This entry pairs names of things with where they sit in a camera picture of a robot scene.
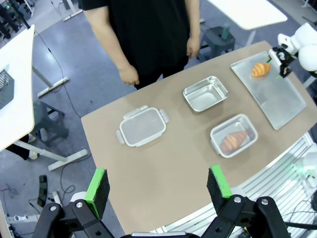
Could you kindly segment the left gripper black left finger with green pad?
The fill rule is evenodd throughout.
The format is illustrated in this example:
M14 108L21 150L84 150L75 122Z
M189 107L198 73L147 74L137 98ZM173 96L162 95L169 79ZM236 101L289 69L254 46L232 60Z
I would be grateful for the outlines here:
M74 232L84 231L89 238L112 238L113 234L102 222L110 185L106 169L96 169L83 199L46 204L36 224L34 238L70 238Z

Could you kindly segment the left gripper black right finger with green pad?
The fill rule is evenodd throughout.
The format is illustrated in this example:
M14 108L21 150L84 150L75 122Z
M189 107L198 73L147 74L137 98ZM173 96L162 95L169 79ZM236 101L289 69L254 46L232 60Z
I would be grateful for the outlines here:
M209 168L207 188L216 217L203 238L228 238L235 227L245 228L252 238L288 238L287 227L273 198L256 201L234 194L219 165Z

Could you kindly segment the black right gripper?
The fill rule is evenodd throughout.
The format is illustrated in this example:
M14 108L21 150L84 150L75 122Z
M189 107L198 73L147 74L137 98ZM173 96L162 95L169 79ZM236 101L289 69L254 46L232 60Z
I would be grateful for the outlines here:
M285 78L290 74L289 65L296 59L296 56L287 52L284 48L274 47L268 51L269 61L274 66L279 66L279 74L275 77Z

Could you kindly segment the person's left hand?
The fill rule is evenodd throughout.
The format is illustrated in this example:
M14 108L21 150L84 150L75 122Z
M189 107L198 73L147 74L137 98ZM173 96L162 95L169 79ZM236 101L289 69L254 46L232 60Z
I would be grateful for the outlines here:
M190 37L187 41L187 57L194 58L200 50L200 38Z

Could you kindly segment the person's right hand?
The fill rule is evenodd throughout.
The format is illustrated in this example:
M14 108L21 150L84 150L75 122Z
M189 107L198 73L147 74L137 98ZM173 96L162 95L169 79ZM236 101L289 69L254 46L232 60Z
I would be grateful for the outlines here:
M137 70L131 65L125 65L119 69L119 75L121 80L127 85L138 85L139 82L139 75Z

